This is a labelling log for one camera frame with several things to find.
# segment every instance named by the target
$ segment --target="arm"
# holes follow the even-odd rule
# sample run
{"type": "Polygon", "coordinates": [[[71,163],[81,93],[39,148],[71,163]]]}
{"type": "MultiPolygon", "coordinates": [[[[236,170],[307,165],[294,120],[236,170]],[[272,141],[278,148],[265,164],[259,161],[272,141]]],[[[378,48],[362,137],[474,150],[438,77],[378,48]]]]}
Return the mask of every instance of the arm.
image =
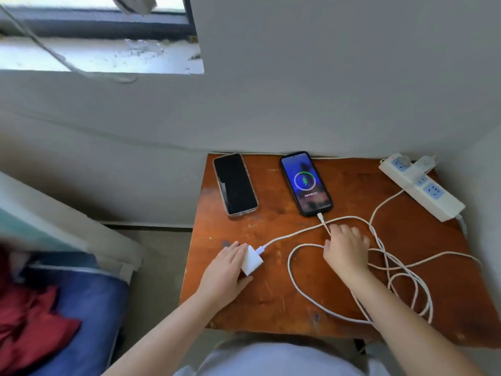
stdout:
{"type": "Polygon", "coordinates": [[[172,375],[205,326],[252,280],[237,281],[247,244],[224,248],[205,270],[185,303],[145,335],[103,376],[172,375]]]}
{"type": "Polygon", "coordinates": [[[357,228],[330,226],[324,258],[362,303],[405,373],[481,376],[451,342],[389,291],[367,268],[370,241],[357,228]]]}

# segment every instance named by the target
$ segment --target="phone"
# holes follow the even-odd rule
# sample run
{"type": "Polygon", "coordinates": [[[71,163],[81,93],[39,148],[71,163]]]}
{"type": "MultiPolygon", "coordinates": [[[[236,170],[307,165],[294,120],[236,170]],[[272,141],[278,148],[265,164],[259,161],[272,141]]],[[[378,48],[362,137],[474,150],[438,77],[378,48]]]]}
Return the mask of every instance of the phone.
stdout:
{"type": "Polygon", "coordinates": [[[212,164],[226,213],[238,216],[255,211],[259,205],[258,198],[241,154],[214,158],[212,164]]]}
{"type": "Polygon", "coordinates": [[[301,215],[312,216],[333,207],[331,196],[307,152],[281,157],[280,165],[301,215]]]}

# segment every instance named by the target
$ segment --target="phone case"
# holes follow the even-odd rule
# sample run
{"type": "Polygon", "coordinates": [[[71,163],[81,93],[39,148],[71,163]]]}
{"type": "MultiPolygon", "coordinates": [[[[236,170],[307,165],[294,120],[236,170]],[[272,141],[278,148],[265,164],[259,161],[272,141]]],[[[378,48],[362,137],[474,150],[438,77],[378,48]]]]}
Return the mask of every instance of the phone case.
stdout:
{"type": "Polygon", "coordinates": [[[242,163],[243,163],[243,167],[245,168],[246,170],[246,173],[247,173],[247,178],[249,179],[249,183],[250,183],[250,187],[252,188],[252,192],[254,194],[254,198],[255,198],[255,201],[257,202],[257,206],[255,208],[251,208],[251,209],[248,209],[248,210],[245,210],[245,211],[242,211],[240,213],[236,213],[236,214],[229,214],[228,213],[228,208],[226,207],[226,203],[224,203],[224,196],[222,195],[222,190],[221,190],[221,185],[219,184],[219,181],[217,181],[217,187],[219,187],[219,193],[221,194],[221,200],[222,200],[222,204],[224,206],[224,210],[226,211],[226,214],[228,216],[242,216],[242,215],[245,215],[245,214],[249,214],[251,212],[254,212],[257,210],[257,208],[259,207],[259,200],[258,200],[258,197],[256,196],[255,194],[255,190],[254,190],[254,185],[252,184],[252,181],[251,181],[251,176],[249,175],[249,171],[247,170],[247,165],[246,165],[246,162],[243,160],[243,156],[240,154],[240,153],[229,153],[229,154],[225,154],[225,155],[222,155],[222,156],[219,156],[219,157],[216,157],[212,160],[212,167],[214,168],[214,173],[216,173],[216,178],[217,178],[217,172],[216,172],[216,166],[214,165],[214,161],[216,161],[216,159],[218,158],[222,158],[222,157],[226,157],[226,156],[229,156],[229,155],[234,155],[234,154],[238,154],[241,159],[242,159],[242,163]]]}
{"type": "Polygon", "coordinates": [[[315,216],[318,213],[324,213],[325,211],[329,211],[330,209],[332,209],[332,207],[334,207],[334,202],[332,202],[331,195],[329,194],[329,191],[327,190],[327,188],[325,186],[325,183],[322,180],[322,177],[320,177],[320,173],[318,172],[318,170],[317,170],[315,164],[313,163],[313,160],[310,157],[310,154],[308,154],[308,152],[305,152],[305,151],[296,152],[296,153],[291,153],[291,154],[284,155],[284,156],[280,157],[280,168],[282,169],[282,173],[283,173],[283,175],[285,177],[285,182],[287,182],[287,185],[289,186],[289,190],[291,191],[292,198],[294,199],[294,202],[296,203],[297,210],[299,211],[299,213],[302,216],[315,216]],[[322,183],[322,186],[325,189],[325,194],[327,195],[327,197],[329,198],[329,202],[331,203],[330,206],[327,206],[327,207],[324,207],[324,208],[320,208],[320,209],[317,209],[317,210],[309,212],[309,213],[305,213],[302,210],[301,205],[299,204],[299,201],[297,200],[296,193],[294,193],[294,189],[292,188],[292,185],[291,185],[291,183],[289,181],[289,177],[287,177],[287,173],[285,171],[284,164],[282,163],[282,159],[283,158],[292,157],[292,156],[295,156],[295,155],[298,155],[298,154],[303,154],[303,153],[306,154],[308,156],[308,158],[310,159],[310,163],[312,164],[313,169],[315,169],[315,172],[317,173],[318,179],[322,183]]]}

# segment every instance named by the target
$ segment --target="window sill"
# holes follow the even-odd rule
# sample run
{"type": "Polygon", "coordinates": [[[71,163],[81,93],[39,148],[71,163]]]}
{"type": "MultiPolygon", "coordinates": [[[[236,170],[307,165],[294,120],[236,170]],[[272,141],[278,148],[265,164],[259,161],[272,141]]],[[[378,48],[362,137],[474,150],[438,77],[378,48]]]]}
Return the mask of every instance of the window sill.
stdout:
{"type": "MultiPolygon", "coordinates": [[[[75,67],[93,73],[203,74],[200,46],[187,41],[44,38],[75,67]]],[[[69,70],[24,37],[0,37],[1,70],[69,70]]]]}

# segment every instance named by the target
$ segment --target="window frame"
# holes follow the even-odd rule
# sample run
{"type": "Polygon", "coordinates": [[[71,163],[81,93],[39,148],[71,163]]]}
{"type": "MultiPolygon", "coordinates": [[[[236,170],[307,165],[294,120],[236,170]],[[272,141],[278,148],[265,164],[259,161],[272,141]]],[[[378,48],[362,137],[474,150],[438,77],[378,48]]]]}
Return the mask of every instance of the window frame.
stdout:
{"type": "MultiPolygon", "coordinates": [[[[9,7],[9,12],[24,21],[38,37],[84,39],[155,39],[193,41],[195,23],[189,0],[183,0],[185,13],[152,12],[145,16],[120,10],[56,9],[9,7]]],[[[0,11],[0,34],[23,34],[0,11]]]]}

